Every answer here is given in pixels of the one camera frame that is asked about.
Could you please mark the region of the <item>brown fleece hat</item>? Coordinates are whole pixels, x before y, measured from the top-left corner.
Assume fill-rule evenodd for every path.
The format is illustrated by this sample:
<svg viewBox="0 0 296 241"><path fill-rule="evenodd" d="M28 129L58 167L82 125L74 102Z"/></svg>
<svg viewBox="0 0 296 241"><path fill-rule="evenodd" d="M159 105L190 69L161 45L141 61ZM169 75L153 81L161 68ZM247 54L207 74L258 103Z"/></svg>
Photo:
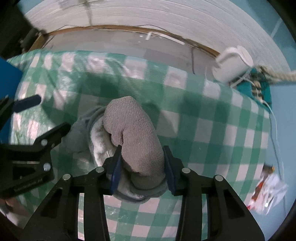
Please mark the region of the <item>brown fleece hat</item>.
<svg viewBox="0 0 296 241"><path fill-rule="evenodd" d="M145 203L167 190L165 158L151 119L131 96L93 110L87 124L88 145L97 166L121 146L123 157L116 198Z"/></svg>

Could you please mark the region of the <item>blue cardboard box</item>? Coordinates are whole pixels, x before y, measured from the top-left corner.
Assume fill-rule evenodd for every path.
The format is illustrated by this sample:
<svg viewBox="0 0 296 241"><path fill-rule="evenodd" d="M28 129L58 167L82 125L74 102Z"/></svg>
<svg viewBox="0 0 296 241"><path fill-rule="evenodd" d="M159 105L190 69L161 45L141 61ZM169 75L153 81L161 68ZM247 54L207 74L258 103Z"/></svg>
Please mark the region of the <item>blue cardboard box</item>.
<svg viewBox="0 0 296 241"><path fill-rule="evenodd" d="M0 58L0 98L14 98L23 72Z"/></svg>

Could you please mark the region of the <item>grey rolled sock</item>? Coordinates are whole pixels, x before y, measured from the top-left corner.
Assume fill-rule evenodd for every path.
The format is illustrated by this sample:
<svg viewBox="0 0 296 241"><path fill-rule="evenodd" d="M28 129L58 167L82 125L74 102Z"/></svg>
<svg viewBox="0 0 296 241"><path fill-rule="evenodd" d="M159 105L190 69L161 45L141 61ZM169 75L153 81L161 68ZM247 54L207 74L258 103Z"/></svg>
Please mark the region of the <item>grey rolled sock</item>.
<svg viewBox="0 0 296 241"><path fill-rule="evenodd" d="M74 122L69 133L62 138L62 144L69 153L82 154L83 156L90 154L90 128L97 118L103 116L105 108L105 106L91 108Z"/></svg>

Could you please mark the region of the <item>white plastic bag pile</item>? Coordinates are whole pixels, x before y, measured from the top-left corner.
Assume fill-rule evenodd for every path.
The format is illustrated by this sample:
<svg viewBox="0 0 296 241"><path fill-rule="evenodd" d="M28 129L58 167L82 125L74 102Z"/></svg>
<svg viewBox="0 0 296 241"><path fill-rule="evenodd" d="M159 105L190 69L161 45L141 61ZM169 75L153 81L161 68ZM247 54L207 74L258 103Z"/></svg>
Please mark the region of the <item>white plastic bag pile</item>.
<svg viewBox="0 0 296 241"><path fill-rule="evenodd" d="M275 173L274 166L264 164L260 180L247 208L258 214L267 215L274 206L283 200L287 189L288 185Z"/></svg>

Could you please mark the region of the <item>green checkered tablecloth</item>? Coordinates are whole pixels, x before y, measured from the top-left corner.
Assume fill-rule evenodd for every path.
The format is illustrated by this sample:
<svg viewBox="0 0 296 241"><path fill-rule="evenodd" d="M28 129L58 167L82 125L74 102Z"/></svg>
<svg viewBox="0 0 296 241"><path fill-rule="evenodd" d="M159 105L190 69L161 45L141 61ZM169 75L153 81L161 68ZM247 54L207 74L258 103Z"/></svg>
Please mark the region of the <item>green checkered tablecloth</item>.
<svg viewBox="0 0 296 241"><path fill-rule="evenodd" d="M119 54L35 50L8 60L23 72L17 99L38 94L39 106L13 115L10 141L34 140L112 99L132 96L150 117L162 146L169 146L199 175L222 175L247 205L260 178L269 114L248 96L173 67ZM17 197L33 213L65 173L96 166L63 145L51 151L55 179ZM144 204L104 197L111 240L174 240L180 197L168 191Z"/></svg>

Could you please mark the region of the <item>teal plastic basket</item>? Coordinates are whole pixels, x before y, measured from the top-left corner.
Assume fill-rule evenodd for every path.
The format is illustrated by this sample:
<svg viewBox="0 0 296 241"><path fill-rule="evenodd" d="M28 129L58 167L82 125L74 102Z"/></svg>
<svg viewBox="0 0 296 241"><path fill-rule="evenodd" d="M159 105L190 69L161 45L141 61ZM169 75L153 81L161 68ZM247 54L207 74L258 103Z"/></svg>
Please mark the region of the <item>teal plastic basket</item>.
<svg viewBox="0 0 296 241"><path fill-rule="evenodd" d="M272 107L270 85L264 73L258 68L247 70L237 79L233 87L256 102Z"/></svg>

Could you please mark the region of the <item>white electric kettle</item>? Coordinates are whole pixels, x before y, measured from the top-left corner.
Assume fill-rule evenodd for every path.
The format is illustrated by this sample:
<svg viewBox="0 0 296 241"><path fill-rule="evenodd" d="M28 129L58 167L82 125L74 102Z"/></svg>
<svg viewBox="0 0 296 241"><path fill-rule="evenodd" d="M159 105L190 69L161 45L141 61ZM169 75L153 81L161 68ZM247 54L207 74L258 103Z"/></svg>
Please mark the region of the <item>white electric kettle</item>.
<svg viewBox="0 0 296 241"><path fill-rule="evenodd" d="M251 55L244 47L238 45L226 48L215 58L212 74L216 80L228 83L243 75L253 66Z"/></svg>

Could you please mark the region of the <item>white wall socket strip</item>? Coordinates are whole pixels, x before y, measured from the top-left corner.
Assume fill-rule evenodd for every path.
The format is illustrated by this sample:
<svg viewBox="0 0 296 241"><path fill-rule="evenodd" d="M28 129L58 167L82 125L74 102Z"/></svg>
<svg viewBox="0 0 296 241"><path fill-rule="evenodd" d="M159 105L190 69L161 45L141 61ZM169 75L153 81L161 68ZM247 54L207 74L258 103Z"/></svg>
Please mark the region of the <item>white wall socket strip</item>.
<svg viewBox="0 0 296 241"><path fill-rule="evenodd" d="M88 5L96 2L96 0L58 0L57 3L61 9L68 9L73 6Z"/></svg>

